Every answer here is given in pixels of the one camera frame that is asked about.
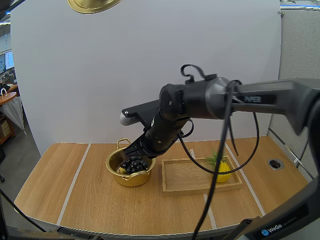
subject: black robotic arm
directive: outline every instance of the black robotic arm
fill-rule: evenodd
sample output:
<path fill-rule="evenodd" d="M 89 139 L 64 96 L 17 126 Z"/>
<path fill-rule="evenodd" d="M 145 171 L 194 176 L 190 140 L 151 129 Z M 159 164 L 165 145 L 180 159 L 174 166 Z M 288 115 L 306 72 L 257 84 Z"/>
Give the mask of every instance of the black robotic arm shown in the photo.
<path fill-rule="evenodd" d="M 200 81 L 193 81 L 193 76 L 189 75 L 190 79 L 185 84 L 165 85 L 159 100 L 122 110 L 122 123 L 142 122 L 144 125 L 144 133 L 124 150 L 126 156 L 153 158 L 164 154 L 178 139 L 178 134 L 190 118 L 224 119 L 229 86 L 235 82 L 231 104 L 233 112 L 285 115 L 297 135 L 308 127 L 309 144 L 319 172 L 320 80 L 290 79 L 240 84 L 240 81 L 229 81 L 216 74 L 201 75 L 203 80 Z M 225 239 L 285 237 L 319 218 L 319 200 L 317 176 L 272 212 L 261 218 L 246 219 L 245 224 L 240 224 Z"/>

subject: wooden table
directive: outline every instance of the wooden table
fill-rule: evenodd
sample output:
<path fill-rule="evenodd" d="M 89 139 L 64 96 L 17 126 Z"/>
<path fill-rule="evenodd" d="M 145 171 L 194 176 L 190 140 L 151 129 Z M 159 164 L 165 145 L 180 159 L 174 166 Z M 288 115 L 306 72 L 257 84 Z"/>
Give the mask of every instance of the wooden table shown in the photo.
<path fill-rule="evenodd" d="M 229 140 L 224 153 L 238 165 L 251 154 L 255 138 L 235 142 L 239 156 L 229 150 L 232 148 Z M 208 157 L 212 149 L 218 149 L 219 141 L 187 142 L 186 146 L 193 149 L 197 158 Z M 162 197 L 161 160 L 186 158 L 181 144 L 175 143 L 159 156 L 150 180 L 138 187 L 119 185 L 107 170 L 105 160 L 115 149 L 116 144 L 53 144 L 33 169 L 15 204 L 39 221 L 91 232 L 123 235 L 193 232 L 206 194 Z M 272 170 L 268 159 L 281 159 L 284 168 Z M 263 216 L 307 184 L 268 136 L 260 138 L 255 156 L 239 175 L 243 187 L 214 194 L 201 231 Z"/>

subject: gold pot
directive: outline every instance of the gold pot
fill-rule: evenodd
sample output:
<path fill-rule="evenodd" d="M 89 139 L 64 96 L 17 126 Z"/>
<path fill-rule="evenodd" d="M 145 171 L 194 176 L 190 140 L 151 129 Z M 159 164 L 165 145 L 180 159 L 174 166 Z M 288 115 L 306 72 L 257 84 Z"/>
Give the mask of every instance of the gold pot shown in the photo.
<path fill-rule="evenodd" d="M 105 165 L 108 168 L 108 170 L 113 174 L 114 179 L 121 185 L 126 187 L 136 187 L 140 186 L 142 184 L 145 184 L 151 174 L 151 170 L 156 164 L 156 159 L 149 159 L 146 156 L 142 157 L 142 160 L 149 163 L 149 168 L 147 171 L 139 171 L 132 173 L 130 175 L 128 174 L 121 174 L 116 172 L 117 167 L 121 164 L 123 161 L 123 158 L 121 156 L 121 152 L 126 147 L 119 147 L 119 143 L 122 141 L 127 141 L 129 144 L 131 144 L 130 140 L 128 138 L 121 138 L 116 142 L 116 150 L 109 154 L 109 156 L 105 160 Z"/>

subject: black cable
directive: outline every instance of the black cable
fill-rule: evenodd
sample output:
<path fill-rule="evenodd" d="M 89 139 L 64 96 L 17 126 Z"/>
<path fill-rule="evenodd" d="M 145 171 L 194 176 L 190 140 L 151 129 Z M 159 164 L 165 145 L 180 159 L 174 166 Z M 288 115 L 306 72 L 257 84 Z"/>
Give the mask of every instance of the black cable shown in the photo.
<path fill-rule="evenodd" d="M 304 147 L 303 147 L 303 151 L 302 151 L 302 153 L 301 153 L 301 157 L 299 158 L 300 161 L 302 160 L 302 157 L 303 157 L 304 154 L 305 154 L 305 151 L 306 151 L 306 149 L 307 149 L 308 144 L 309 144 L 309 139 L 306 140 L 306 143 L 305 143 L 305 145 L 304 145 Z"/>
<path fill-rule="evenodd" d="M 195 240 L 198 232 L 200 230 L 201 225 L 203 224 L 206 216 L 207 216 L 207 212 L 209 210 L 210 207 L 210 203 L 212 200 L 212 197 L 214 195 L 215 192 L 215 187 L 216 187 L 216 182 L 217 182 L 217 177 L 218 177 L 218 172 L 219 172 L 219 166 L 220 166 L 220 162 L 223 156 L 223 152 L 224 152 L 224 147 L 225 147 L 225 141 L 226 141 L 226 136 L 227 136 L 227 131 L 228 131 L 228 127 L 229 127 L 229 121 L 230 121 L 230 116 L 232 113 L 232 98 L 233 98 L 233 94 L 234 94 L 234 90 L 235 90 L 235 85 L 231 84 L 230 85 L 230 91 L 228 92 L 228 96 L 227 96 L 227 101 L 226 101 L 226 108 L 225 108 L 225 112 L 224 112 L 224 123 L 223 123 L 223 128 L 221 131 L 221 140 L 220 140 L 220 145 L 219 145 L 219 149 L 218 149 L 218 153 L 217 153 L 217 157 L 216 157 L 216 162 L 215 162 L 215 168 L 214 168 L 214 173 L 213 173 L 213 178 L 212 178 L 212 183 L 211 183 L 211 187 L 210 187 L 210 191 L 208 194 L 208 198 L 206 200 L 203 212 L 202 212 L 202 216 L 194 230 L 194 233 L 192 235 L 192 240 Z"/>
<path fill-rule="evenodd" d="M 257 119 L 257 115 L 255 112 L 253 112 L 253 117 L 254 117 L 254 122 L 255 122 L 255 127 L 256 127 L 256 142 L 255 142 L 255 147 L 251 153 L 251 156 L 242 164 L 240 165 L 239 167 L 235 168 L 235 169 L 232 169 L 230 171 L 222 171 L 222 172 L 218 172 L 217 174 L 218 175 L 221 175 L 221 174 L 231 174 L 231 173 L 234 173 L 235 171 L 238 171 L 239 169 L 242 169 L 245 165 L 247 165 L 247 163 L 249 163 L 249 161 L 253 158 L 253 156 L 255 155 L 256 151 L 257 151 L 257 148 L 258 148 L 258 145 L 259 145 L 259 135 L 260 135 L 260 132 L 259 132 L 259 124 L 258 124 L 258 119 Z M 205 168 L 204 166 L 202 166 L 200 163 L 198 163 L 192 156 L 191 154 L 189 153 L 183 139 L 181 138 L 181 136 L 178 134 L 178 138 L 182 144 L 182 147 L 185 151 L 185 153 L 188 155 L 188 157 L 191 159 L 191 161 L 197 165 L 199 168 L 201 168 L 202 170 L 210 173 L 210 174 L 214 174 L 213 171 Z"/>
<path fill-rule="evenodd" d="M 190 131 L 187 134 L 181 136 L 183 139 L 186 138 L 186 137 L 189 137 L 195 130 L 194 122 L 191 119 L 189 119 L 188 122 L 191 122 L 192 126 L 191 126 Z"/>
<path fill-rule="evenodd" d="M 0 189 L 0 193 L 1 195 L 5 198 L 5 200 L 7 200 L 11 206 L 22 216 L 24 217 L 29 223 L 31 223 L 32 225 L 36 226 L 38 229 L 40 229 L 42 232 L 46 232 L 46 230 L 44 230 L 41 226 L 39 226 L 38 224 L 36 224 L 34 221 L 32 221 L 28 216 L 26 216 L 18 207 L 17 205 L 15 205 L 15 203 L 13 201 L 11 201 L 11 199 Z"/>
<path fill-rule="evenodd" d="M 229 132 L 230 132 L 231 142 L 232 142 L 232 146 L 234 148 L 234 151 L 235 151 L 236 155 L 239 156 L 237 148 L 236 148 L 235 139 L 234 139 L 234 132 L 232 131 L 231 117 L 230 117 L 230 121 L 229 121 Z"/>

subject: pineapple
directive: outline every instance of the pineapple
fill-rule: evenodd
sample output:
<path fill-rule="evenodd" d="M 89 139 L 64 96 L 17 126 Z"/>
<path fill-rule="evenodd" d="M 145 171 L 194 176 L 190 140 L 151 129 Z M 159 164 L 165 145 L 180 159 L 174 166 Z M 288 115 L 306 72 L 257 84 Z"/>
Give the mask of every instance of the pineapple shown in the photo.
<path fill-rule="evenodd" d="M 217 160 L 217 154 L 215 153 L 214 150 L 212 150 L 212 156 L 211 157 L 206 157 L 209 161 L 209 163 L 212 165 L 212 168 L 215 169 L 216 167 L 216 160 Z M 229 165 L 226 163 L 226 161 L 222 158 L 219 166 L 219 172 L 228 172 L 230 171 Z M 218 183 L 224 183 L 229 180 L 231 176 L 231 173 L 228 174 L 218 174 L 218 177 L 216 178 L 216 181 Z"/>

